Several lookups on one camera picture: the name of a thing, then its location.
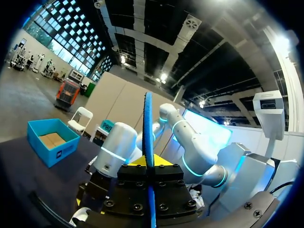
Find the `dark table surface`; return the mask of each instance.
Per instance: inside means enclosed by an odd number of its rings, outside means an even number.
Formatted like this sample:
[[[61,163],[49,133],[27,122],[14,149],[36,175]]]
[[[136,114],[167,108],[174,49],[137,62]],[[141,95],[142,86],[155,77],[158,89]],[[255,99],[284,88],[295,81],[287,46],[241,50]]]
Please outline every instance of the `dark table surface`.
[[[28,198],[35,190],[55,213],[69,221],[75,212],[78,185],[90,179],[84,170],[99,150],[96,144],[81,137],[74,153],[48,168],[26,137],[0,143],[1,200],[11,202],[8,210],[42,217]],[[45,223],[43,218],[40,220],[40,224]]]

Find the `ceiling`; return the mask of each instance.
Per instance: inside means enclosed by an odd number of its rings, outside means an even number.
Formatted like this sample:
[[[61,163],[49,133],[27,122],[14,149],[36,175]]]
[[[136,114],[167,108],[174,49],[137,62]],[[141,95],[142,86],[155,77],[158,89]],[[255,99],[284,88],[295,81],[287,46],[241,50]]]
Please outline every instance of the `ceiling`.
[[[77,1],[107,35],[117,64],[125,56],[125,68],[173,96],[185,86],[185,104],[206,99],[203,111],[221,124],[260,127],[256,92],[280,89],[288,104],[282,69],[263,32],[272,19],[254,1],[105,0],[100,10],[94,1]],[[156,82],[161,73],[168,74],[166,84]]]

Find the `robotic arm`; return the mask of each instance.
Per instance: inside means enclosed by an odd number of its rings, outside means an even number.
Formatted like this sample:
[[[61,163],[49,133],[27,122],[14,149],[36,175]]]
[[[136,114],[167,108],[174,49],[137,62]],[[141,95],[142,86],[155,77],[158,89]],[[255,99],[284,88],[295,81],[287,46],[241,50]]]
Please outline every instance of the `robotic arm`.
[[[166,127],[172,129],[177,141],[185,150],[178,161],[184,172],[185,182],[220,187],[227,178],[227,171],[223,166],[216,165],[218,160],[216,152],[208,148],[208,139],[197,133],[171,104],[160,106],[160,118],[152,125],[154,140],[165,131]],[[136,138],[136,147],[130,162],[142,156],[142,136],[143,133],[139,133]]]

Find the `white folding chair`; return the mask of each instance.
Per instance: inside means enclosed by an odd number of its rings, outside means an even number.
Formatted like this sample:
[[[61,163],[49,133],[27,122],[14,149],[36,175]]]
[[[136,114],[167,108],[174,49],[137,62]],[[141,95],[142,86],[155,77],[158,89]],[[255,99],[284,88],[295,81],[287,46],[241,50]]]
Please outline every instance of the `white folding chair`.
[[[77,113],[80,113],[82,116],[89,118],[89,121],[87,122],[86,126],[83,126],[74,120],[74,117]],[[75,129],[78,132],[82,131],[81,135],[83,135],[83,133],[86,130],[86,127],[89,125],[92,118],[93,118],[93,113],[91,113],[89,110],[85,109],[84,107],[79,107],[75,112],[75,114],[73,115],[72,119],[67,122],[67,126]]]

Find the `orange machine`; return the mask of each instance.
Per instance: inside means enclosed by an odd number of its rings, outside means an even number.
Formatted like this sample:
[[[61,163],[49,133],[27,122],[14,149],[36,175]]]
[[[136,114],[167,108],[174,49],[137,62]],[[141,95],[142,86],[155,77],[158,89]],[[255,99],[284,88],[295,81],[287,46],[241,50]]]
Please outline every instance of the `orange machine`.
[[[55,107],[64,109],[68,112],[71,105],[74,103],[79,90],[80,86],[77,82],[71,79],[65,79],[56,95]]]

